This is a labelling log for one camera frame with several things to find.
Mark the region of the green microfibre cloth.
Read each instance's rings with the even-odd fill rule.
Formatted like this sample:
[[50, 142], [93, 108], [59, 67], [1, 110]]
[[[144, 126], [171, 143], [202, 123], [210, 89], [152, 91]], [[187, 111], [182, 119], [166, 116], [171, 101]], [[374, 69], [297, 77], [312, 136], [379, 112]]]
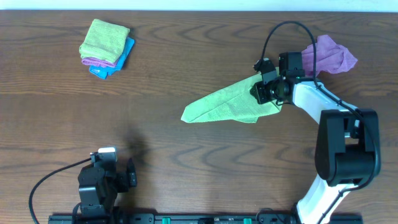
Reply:
[[250, 94], [255, 83], [262, 80], [259, 73], [213, 92], [187, 105], [181, 120], [186, 123], [206, 123], [234, 120], [256, 123], [258, 118], [277, 114], [282, 107], [271, 101], [260, 105]]

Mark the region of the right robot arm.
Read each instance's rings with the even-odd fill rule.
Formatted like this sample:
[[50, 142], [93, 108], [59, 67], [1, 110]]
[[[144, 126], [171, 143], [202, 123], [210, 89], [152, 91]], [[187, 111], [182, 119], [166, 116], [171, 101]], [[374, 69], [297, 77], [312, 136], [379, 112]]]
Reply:
[[353, 191], [365, 188], [381, 169], [379, 122], [374, 110], [359, 109], [328, 91], [316, 77], [306, 77], [298, 52], [254, 64], [261, 79], [251, 89], [258, 104], [290, 103], [318, 123], [317, 176], [284, 223], [331, 223], [331, 214]]

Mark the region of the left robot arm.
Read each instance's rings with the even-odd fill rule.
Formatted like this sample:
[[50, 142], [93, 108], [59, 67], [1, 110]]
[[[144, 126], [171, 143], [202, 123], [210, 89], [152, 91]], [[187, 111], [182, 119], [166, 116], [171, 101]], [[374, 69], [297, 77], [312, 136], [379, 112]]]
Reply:
[[124, 172], [116, 170], [115, 159], [95, 159], [79, 176], [81, 213], [84, 219], [109, 219], [119, 193], [137, 185], [136, 168], [129, 159]]

